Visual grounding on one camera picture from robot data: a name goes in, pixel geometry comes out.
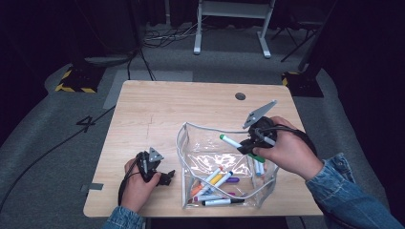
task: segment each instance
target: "wooden table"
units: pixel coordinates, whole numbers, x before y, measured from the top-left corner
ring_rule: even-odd
[[[243,93],[245,100],[238,100]],[[191,82],[126,81],[84,206],[87,217],[109,217],[117,206],[124,164],[153,147],[164,156],[159,171],[176,170],[170,186],[158,186],[140,214],[145,217],[240,217],[322,215],[302,178],[280,170],[274,192],[261,209],[253,207],[181,207],[181,165],[176,136],[184,122],[241,131],[247,114],[272,99],[278,104],[266,116],[279,115],[304,130],[288,88],[284,86]]]

